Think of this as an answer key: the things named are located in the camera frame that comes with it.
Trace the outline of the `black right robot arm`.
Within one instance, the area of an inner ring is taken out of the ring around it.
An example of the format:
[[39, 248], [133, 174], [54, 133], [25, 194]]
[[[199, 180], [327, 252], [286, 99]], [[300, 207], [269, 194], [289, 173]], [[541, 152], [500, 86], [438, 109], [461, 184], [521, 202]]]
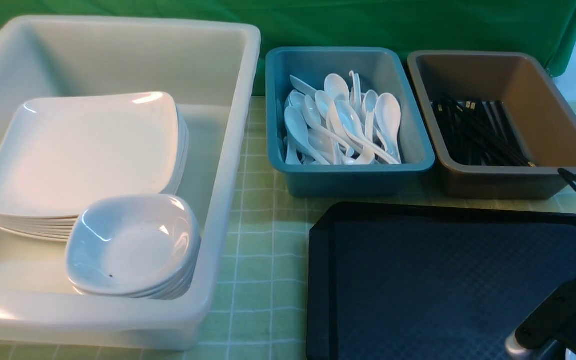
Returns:
[[576, 360], [576, 279], [553, 291], [505, 340], [512, 360]]

